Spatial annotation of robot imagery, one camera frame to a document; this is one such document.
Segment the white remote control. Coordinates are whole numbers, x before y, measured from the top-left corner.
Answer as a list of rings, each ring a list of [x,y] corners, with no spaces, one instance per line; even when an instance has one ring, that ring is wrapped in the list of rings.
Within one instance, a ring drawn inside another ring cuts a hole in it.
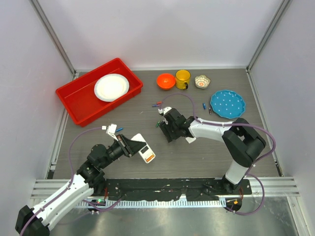
[[[146,158],[148,158],[151,154],[154,154],[156,156],[156,154],[153,152],[153,150],[151,149],[151,147],[148,145],[148,143],[146,142],[146,140],[144,139],[144,137],[138,133],[135,136],[133,136],[131,138],[133,141],[139,141],[139,142],[144,142],[146,145],[138,152],[140,154],[140,156],[142,157],[142,159],[145,161]]]

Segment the white battery cover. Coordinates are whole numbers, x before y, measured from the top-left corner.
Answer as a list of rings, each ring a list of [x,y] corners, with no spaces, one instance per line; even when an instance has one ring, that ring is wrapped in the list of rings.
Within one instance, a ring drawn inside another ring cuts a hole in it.
[[[195,137],[193,137],[193,138],[191,138],[191,137],[186,137],[185,139],[186,139],[186,141],[187,141],[189,144],[193,143],[193,142],[196,140]]]

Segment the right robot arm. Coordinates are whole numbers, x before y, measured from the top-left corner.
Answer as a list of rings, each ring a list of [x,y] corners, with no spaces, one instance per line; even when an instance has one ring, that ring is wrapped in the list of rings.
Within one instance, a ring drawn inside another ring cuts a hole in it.
[[[164,118],[159,126],[168,142],[184,137],[190,144],[197,138],[207,138],[226,145],[233,159],[222,178],[222,188],[227,194],[239,190],[246,172],[266,147],[265,140],[243,118],[235,122],[185,118],[171,107],[159,108],[158,113]]]

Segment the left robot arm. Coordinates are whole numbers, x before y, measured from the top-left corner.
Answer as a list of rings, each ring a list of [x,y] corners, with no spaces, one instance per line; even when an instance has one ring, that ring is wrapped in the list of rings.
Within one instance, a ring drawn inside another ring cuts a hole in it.
[[[121,156],[142,157],[150,149],[141,134],[132,139],[119,134],[111,146],[94,145],[87,161],[68,182],[41,203],[19,210],[15,230],[21,236],[48,236],[59,221],[79,202],[94,195],[100,196],[105,189],[103,169]]]

